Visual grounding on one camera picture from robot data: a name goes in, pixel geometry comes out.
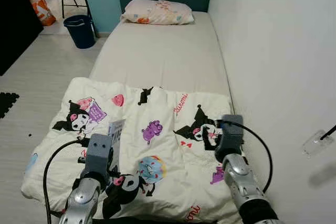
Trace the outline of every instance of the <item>patterned pillowcase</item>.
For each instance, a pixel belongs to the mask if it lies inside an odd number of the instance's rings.
[[[181,25],[194,21],[187,5],[165,0],[132,0],[121,17],[134,23],[154,25]]]

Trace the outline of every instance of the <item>white floor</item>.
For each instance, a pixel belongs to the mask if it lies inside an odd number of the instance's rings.
[[[92,48],[78,49],[70,36],[39,35],[0,77],[0,91],[20,95],[0,119],[1,223],[46,223],[43,205],[20,193],[25,166],[60,109],[70,80],[89,76],[104,42],[100,38]]]
[[[45,26],[44,30],[41,34],[69,34],[68,29],[64,27],[62,18],[62,5],[61,0],[45,0],[47,2],[48,8],[50,9],[51,13],[56,17],[56,22],[53,23],[51,26]],[[86,5],[85,0],[76,0],[78,5]],[[74,5],[73,0],[64,0],[64,4]],[[73,15],[80,15],[80,14],[87,14],[86,7],[76,7],[76,6],[64,6],[64,13],[65,18],[73,16]]]

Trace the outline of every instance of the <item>blanket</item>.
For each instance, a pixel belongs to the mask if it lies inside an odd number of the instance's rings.
[[[50,131],[31,155],[21,191],[27,198],[44,202],[43,171],[52,153],[78,136],[107,135],[111,122],[125,119],[121,175],[111,177],[94,218],[152,216],[234,223],[239,220],[237,209],[213,152],[222,135],[221,117],[229,113],[229,99],[224,95],[137,89],[74,78]],[[78,158],[85,155],[86,148],[74,144],[51,163],[47,185],[53,211],[65,208],[84,168]]]

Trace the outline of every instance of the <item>bed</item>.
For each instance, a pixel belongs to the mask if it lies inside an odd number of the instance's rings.
[[[129,0],[120,1],[125,7]],[[119,169],[123,182],[132,178],[137,188],[131,200],[118,198],[120,209],[108,213],[108,218],[239,222],[212,152],[222,134],[221,115],[231,109],[223,59],[206,12],[208,0],[170,1],[187,3],[195,10],[194,22],[158,26],[123,20],[106,40],[89,79],[72,80],[49,133],[27,166],[22,186],[26,197],[43,201],[43,169],[57,147],[79,134],[106,134],[111,121],[126,119]],[[93,120],[86,121],[86,127],[73,128],[79,115],[90,117],[92,111]],[[204,127],[213,130],[208,146],[197,137]],[[155,134],[146,135],[148,130]],[[55,213],[62,211],[72,181],[83,169],[77,159],[85,151],[69,146],[50,167],[48,191]],[[154,177],[149,166],[157,169]],[[111,178],[112,191],[118,179]],[[107,189],[99,199],[96,219],[105,218],[103,208],[109,197]]]

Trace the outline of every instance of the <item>wall-mounted holder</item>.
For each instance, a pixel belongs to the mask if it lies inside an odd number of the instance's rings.
[[[334,139],[330,136],[334,131],[336,131],[336,125],[328,132],[319,130],[303,144],[303,153],[311,157],[327,148],[334,142]]]

